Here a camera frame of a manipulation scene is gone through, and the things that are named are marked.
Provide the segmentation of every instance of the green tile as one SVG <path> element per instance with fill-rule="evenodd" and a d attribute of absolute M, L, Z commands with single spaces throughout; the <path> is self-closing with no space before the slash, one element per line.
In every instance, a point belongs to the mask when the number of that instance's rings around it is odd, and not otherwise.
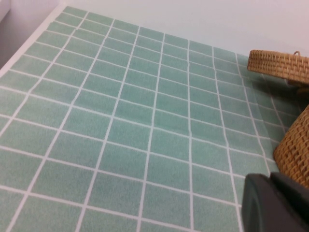
<path fill-rule="evenodd" d="M 190 63 L 190 73 L 214 79 L 214 69 L 203 65 Z"/>
<path fill-rule="evenodd" d="M 75 69 L 88 71 L 93 59 L 71 52 L 63 51 L 57 58 L 56 63 L 69 66 Z"/>
<path fill-rule="evenodd" d="M 80 28 L 83 28 L 83 29 L 86 29 L 86 30 L 89 30 L 89 31 L 92 31 L 92 32 L 95 32 L 101 35 L 106 35 L 110 27 L 85 20 L 81 24 Z"/>
<path fill-rule="evenodd" d="M 69 107 L 58 103 L 29 97 L 16 117 L 59 128 L 68 109 Z"/>
<path fill-rule="evenodd" d="M 62 132 L 49 157 L 95 168 L 101 147 L 102 142 Z"/>
<path fill-rule="evenodd" d="M 146 125 L 151 125 L 152 115 L 152 109 L 124 101 L 118 102 L 117 110 L 115 113 L 116 117 L 124 118 Z"/>
<path fill-rule="evenodd" d="M 71 38 L 65 49 L 94 58 L 98 53 L 99 46 L 79 39 Z"/>
<path fill-rule="evenodd" d="M 0 184 L 27 190 L 41 161 L 38 158 L 0 150 Z"/>
<path fill-rule="evenodd" d="M 46 73 L 45 78 L 60 81 L 66 84 L 80 86 L 86 73 L 54 64 Z"/>
<path fill-rule="evenodd" d="M 225 148 L 192 140 L 192 162 L 229 172 Z"/>
<path fill-rule="evenodd" d="M 56 18 L 56 21 L 77 27 L 80 24 L 80 22 L 82 21 L 82 19 L 78 18 L 78 17 L 74 17 L 74 16 L 69 15 L 69 14 L 61 13 Z"/>
<path fill-rule="evenodd" d="M 219 110 L 203 105 L 191 103 L 191 118 L 221 126 L 221 114 Z"/>
<path fill-rule="evenodd" d="M 150 150 L 181 160 L 189 160 L 189 139 L 154 129 Z"/>
<path fill-rule="evenodd" d="M 38 155 L 44 155 L 55 134 L 55 130 L 13 121 L 1 136 L 0 144 Z"/>
<path fill-rule="evenodd" d="M 188 40 L 173 35 L 166 34 L 164 42 L 178 47 L 188 47 Z"/>
<path fill-rule="evenodd" d="M 189 194 L 146 185 L 142 217 L 189 228 Z"/>
<path fill-rule="evenodd" d="M 163 33 L 159 32 L 159 31 L 155 31 L 155 30 L 151 30 L 148 28 L 140 28 L 140 35 L 154 39 L 154 40 L 158 40 L 158 41 L 162 41 L 163 40 Z"/>
<path fill-rule="evenodd" d="M 83 29 L 76 30 L 73 36 L 80 38 L 82 40 L 87 40 L 89 42 L 92 42 L 98 45 L 101 45 L 104 40 L 104 36 L 98 35 L 98 34 L 83 30 Z"/>
<path fill-rule="evenodd" d="M 24 94 L 0 89 L 0 114 L 12 116 L 24 98 Z"/>
<path fill-rule="evenodd" d="M 152 107 L 154 105 L 155 93 L 142 88 L 124 85 L 120 98 Z"/>
<path fill-rule="evenodd" d="M 236 63 L 236 54 L 234 52 L 230 52 L 224 49 L 220 49 L 217 47 L 213 48 L 213 55 L 216 58 L 224 59 L 233 63 Z"/>
<path fill-rule="evenodd" d="M 219 108 L 218 95 L 196 88 L 190 88 L 190 101 Z"/>
<path fill-rule="evenodd" d="M 108 18 L 106 16 L 102 16 L 102 15 L 91 13 L 91 12 L 87 15 L 86 19 L 89 19 L 89 20 L 92 20 L 98 23 L 102 23 L 105 25 L 112 24 L 112 18 Z"/>
<path fill-rule="evenodd" d="M 109 117 L 104 117 L 83 110 L 72 109 L 63 129 L 104 139 L 109 122 Z"/>
<path fill-rule="evenodd" d="M 103 48 L 100 51 L 98 59 L 126 67 L 130 56 L 108 48 Z"/>
<path fill-rule="evenodd" d="M 151 155 L 148 164 L 147 181 L 189 190 L 189 164 Z"/>
<path fill-rule="evenodd" d="M 99 76 L 89 75 L 85 82 L 84 88 L 117 97 L 120 86 L 120 82 L 116 82 Z"/>
<path fill-rule="evenodd" d="M 223 129 L 201 122 L 191 120 L 192 137 L 210 141 L 219 145 L 226 145 L 223 135 Z"/>
<path fill-rule="evenodd" d="M 126 31 L 130 31 L 132 33 L 137 33 L 139 26 L 130 24 L 130 23 L 126 23 L 123 21 L 119 21 L 119 20 L 115 20 L 114 24 L 113 24 L 114 28 L 119 28 L 122 30 L 126 30 Z"/>
<path fill-rule="evenodd" d="M 102 62 L 97 60 L 91 70 L 91 73 L 100 75 L 100 76 L 105 76 L 111 79 L 115 79 L 118 81 L 122 81 L 125 75 L 126 69 L 109 64 L 106 62 Z"/>
<path fill-rule="evenodd" d="M 60 35 L 56 33 L 52 33 L 49 31 L 44 31 L 39 38 L 37 39 L 38 42 L 49 44 L 55 47 L 62 48 L 64 44 L 68 40 L 68 36 L 66 35 Z"/>
<path fill-rule="evenodd" d="M 117 40 L 121 40 L 123 42 L 127 42 L 127 43 L 132 43 L 134 44 L 136 35 L 135 34 L 131 34 L 122 30 L 117 30 L 115 28 L 112 28 L 108 37 L 113 38 L 113 39 L 117 39 Z"/>
<path fill-rule="evenodd" d="M 145 73 L 128 70 L 126 74 L 126 83 L 155 90 L 157 77 Z"/>
<path fill-rule="evenodd" d="M 141 182 L 98 173 L 89 205 L 137 216 L 141 188 Z"/>
<path fill-rule="evenodd" d="M 237 151 L 230 151 L 233 173 L 246 176 L 249 173 L 268 175 L 265 160 L 260 156 L 253 156 Z"/>
<path fill-rule="evenodd" d="M 188 84 L 188 74 L 177 69 L 173 69 L 167 66 L 161 66 L 160 77 L 176 81 L 182 84 Z"/>
<path fill-rule="evenodd" d="M 236 209 L 232 205 L 194 197 L 193 209 L 195 230 L 239 231 Z"/>
<path fill-rule="evenodd" d="M 136 226 L 137 221 L 130 218 L 86 210 L 80 231 L 134 232 L 136 231 Z"/>
<path fill-rule="evenodd" d="M 173 98 L 160 93 L 158 93 L 156 98 L 156 108 L 178 115 L 188 116 L 188 101 Z"/>
<path fill-rule="evenodd" d="M 128 54 L 131 54 L 133 48 L 132 44 L 126 44 L 121 41 L 113 40 L 110 38 L 106 38 L 104 46 Z"/>
<path fill-rule="evenodd" d="M 112 115 L 116 99 L 82 90 L 74 105 Z"/>
<path fill-rule="evenodd" d="M 33 94 L 46 98 L 71 103 L 75 98 L 78 89 L 70 86 L 61 85 L 51 81 L 42 80 L 32 91 Z"/>
<path fill-rule="evenodd" d="M 146 153 L 112 144 L 106 144 L 100 169 L 120 175 L 143 179 Z"/>
<path fill-rule="evenodd" d="M 163 53 L 173 56 L 173 57 L 178 57 L 180 59 L 185 59 L 187 60 L 187 50 L 179 48 L 179 47 L 175 47 L 175 46 L 171 46 L 169 44 L 164 44 L 163 46 Z"/>
<path fill-rule="evenodd" d="M 111 142 L 147 150 L 150 129 L 139 125 L 114 120 L 108 140 Z"/>
<path fill-rule="evenodd" d="M 80 213 L 76 206 L 28 197 L 12 231 L 73 231 Z"/>
<path fill-rule="evenodd" d="M 224 96 L 220 96 L 220 102 L 222 110 L 250 117 L 248 104 L 246 102 Z"/>
<path fill-rule="evenodd" d="M 49 66 L 49 62 L 32 57 L 21 56 L 21 58 L 12 66 L 13 70 L 41 76 Z"/>
<path fill-rule="evenodd" d="M 169 113 L 156 111 L 154 115 L 154 126 L 168 131 L 189 135 L 188 119 L 171 115 Z"/>
<path fill-rule="evenodd" d="M 5 231 L 13 218 L 23 195 L 20 193 L 0 190 L 0 230 Z"/>
<path fill-rule="evenodd" d="M 145 47 L 157 52 L 161 52 L 162 43 L 139 36 L 136 41 L 137 46 Z"/>
<path fill-rule="evenodd" d="M 192 167 L 193 192 L 233 202 L 234 194 L 230 175 L 201 167 Z"/>
<path fill-rule="evenodd" d="M 241 134 L 235 131 L 226 131 L 226 137 L 231 148 L 262 154 L 258 139 L 249 135 Z"/>
<path fill-rule="evenodd" d="M 159 63 L 161 57 L 160 53 L 142 47 L 135 47 L 133 55 L 156 63 Z"/>
<path fill-rule="evenodd" d="M 190 41 L 190 50 L 212 56 L 212 47 L 198 42 Z"/>

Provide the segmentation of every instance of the woven basket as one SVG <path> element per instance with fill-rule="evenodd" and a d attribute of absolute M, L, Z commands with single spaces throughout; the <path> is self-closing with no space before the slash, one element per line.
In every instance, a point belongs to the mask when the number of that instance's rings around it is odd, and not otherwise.
<path fill-rule="evenodd" d="M 279 170 L 309 188 L 309 106 L 274 151 Z"/>
<path fill-rule="evenodd" d="M 291 55 L 252 50 L 249 56 L 248 70 L 309 84 L 309 58 L 300 56 L 298 51 Z"/>

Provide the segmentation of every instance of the floor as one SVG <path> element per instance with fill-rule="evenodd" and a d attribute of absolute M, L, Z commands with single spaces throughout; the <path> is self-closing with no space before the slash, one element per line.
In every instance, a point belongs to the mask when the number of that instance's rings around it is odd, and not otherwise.
<path fill-rule="evenodd" d="M 243 231 L 305 106 L 247 60 L 67 7 L 0 77 L 0 231 Z"/>

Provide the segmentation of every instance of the black object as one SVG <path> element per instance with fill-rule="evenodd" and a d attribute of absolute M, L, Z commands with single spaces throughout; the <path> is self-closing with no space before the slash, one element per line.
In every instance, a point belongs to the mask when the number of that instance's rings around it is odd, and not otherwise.
<path fill-rule="evenodd" d="M 281 173 L 246 176 L 245 232 L 309 232 L 309 189 Z"/>

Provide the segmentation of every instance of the tiled surface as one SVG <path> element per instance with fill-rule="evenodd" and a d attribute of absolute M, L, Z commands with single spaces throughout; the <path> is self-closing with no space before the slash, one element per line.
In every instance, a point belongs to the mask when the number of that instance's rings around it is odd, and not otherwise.
<path fill-rule="evenodd" d="M 301 112 L 246 62 L 67 7 L 0 77 L 0 231 L 241 231 Z"/>

